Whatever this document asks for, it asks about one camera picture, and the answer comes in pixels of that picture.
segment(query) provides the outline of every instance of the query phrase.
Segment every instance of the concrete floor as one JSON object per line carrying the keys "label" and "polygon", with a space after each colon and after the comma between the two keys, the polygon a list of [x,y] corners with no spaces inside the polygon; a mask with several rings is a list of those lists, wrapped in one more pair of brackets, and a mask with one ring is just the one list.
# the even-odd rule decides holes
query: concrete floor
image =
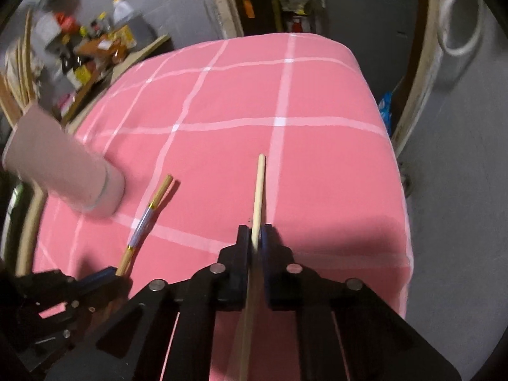
{"label": "concrete floor", "polygon": [[491,13],[467,62],[444,59],[400,159],[414,184],[407,320],[464,380],[508,325],[508,39]]}

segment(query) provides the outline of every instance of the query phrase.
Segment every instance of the pink cup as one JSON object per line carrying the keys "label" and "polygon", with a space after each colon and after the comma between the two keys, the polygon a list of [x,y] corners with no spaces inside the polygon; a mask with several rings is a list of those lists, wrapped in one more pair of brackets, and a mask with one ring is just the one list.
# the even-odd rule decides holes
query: pink cup
{"label": "pink cup", "polygon": [[111,216],[124,195],[123,174],[65,133],[38,104],[30,106],[14,127],[2,164],[95,217]]}

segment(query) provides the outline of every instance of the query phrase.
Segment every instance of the screw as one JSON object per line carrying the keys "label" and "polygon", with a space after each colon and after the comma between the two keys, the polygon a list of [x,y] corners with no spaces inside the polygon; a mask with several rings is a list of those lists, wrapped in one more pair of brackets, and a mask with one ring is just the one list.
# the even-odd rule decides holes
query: screw
{"label": "screw", "polygon": [[346,286],[352,291],[359,291],[363,288],[363,282],[358,278],[351,278],[346,281]]}
{"label": "screw", "polygon": [[210,265],[210,272],[212,274],[222,274],[222,272],[225,271],[224,264],[211,264]]}
{"label": "screw", "polygon": [[303,268],[300,264],[289,264],[286,266],[286,271],[288,271],[290,274],[299,274],[301,271],[303,271]]}
{"label": "screw", "polygon": [[165,286],[166,282],[164,282],[164,280],[162,279],[154,279],[152,282],[148,284],[148,287],[154,292],[160,291]]}

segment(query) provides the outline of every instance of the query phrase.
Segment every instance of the white bottle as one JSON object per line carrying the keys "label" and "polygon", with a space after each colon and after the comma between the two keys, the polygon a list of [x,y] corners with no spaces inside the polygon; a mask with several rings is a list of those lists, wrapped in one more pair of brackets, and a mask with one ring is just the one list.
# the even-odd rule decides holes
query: white bottle
{"label": "white bottle", "polygon": [[125,0],[113,0],[113,7],[113,22],[115,24],[134,14],[134,9]]}

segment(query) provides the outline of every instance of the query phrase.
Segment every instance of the pink tablecloth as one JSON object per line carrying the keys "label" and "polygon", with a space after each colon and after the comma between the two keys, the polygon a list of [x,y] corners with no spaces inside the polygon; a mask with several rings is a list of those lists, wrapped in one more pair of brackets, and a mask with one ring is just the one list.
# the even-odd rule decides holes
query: pink tablecloth
{"label": "pink tablecloth", "polygon": [[[125,197],[106,220],[50,197],[36,271],[82,276],[118,264],[171,173],[181,184],[140,250],[133,291],[155,278],[190,278],[250,222],[257,156],[265,153],[267,221],[296,261],[331,279],[359,277],[405,314],[412,252],[404,195],[377,106],[345,46],[273,34],[147,60],[108,91],[77,137],[125,173]],[[212,379],[224,378],[234,333],[222,318]],[[251,379],[299,379],[292,319],[263,313]]]}

